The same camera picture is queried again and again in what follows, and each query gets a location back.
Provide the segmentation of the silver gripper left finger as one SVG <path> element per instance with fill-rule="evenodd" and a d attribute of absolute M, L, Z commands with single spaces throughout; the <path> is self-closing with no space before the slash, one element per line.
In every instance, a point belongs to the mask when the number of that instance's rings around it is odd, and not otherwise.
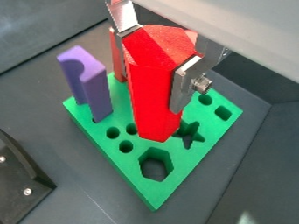
<path fill-rule="evenodd" d="M 125 62 L 123 38 L 142 28 L 138 23 L 135 6 L 131 0 L 106 0 L 110 20 L 115 30 L 117 48 L 121 56 L 121 68 L 123 76 L 127 76 Z"/>

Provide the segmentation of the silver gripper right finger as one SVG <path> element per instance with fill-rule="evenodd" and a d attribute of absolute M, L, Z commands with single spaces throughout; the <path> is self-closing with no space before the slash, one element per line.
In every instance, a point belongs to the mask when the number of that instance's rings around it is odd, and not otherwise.
<path fill-rule="evenodd" d="M 179 114 L 193 99 L 193 94 L 206 94 L 211 89 L 213 81 L 206 73 L 228 58 L 232 50 L 213 41 L 198 36 L 195 54 L 179 65 L 173 73 L 173 92 L 170 110 Z"/>

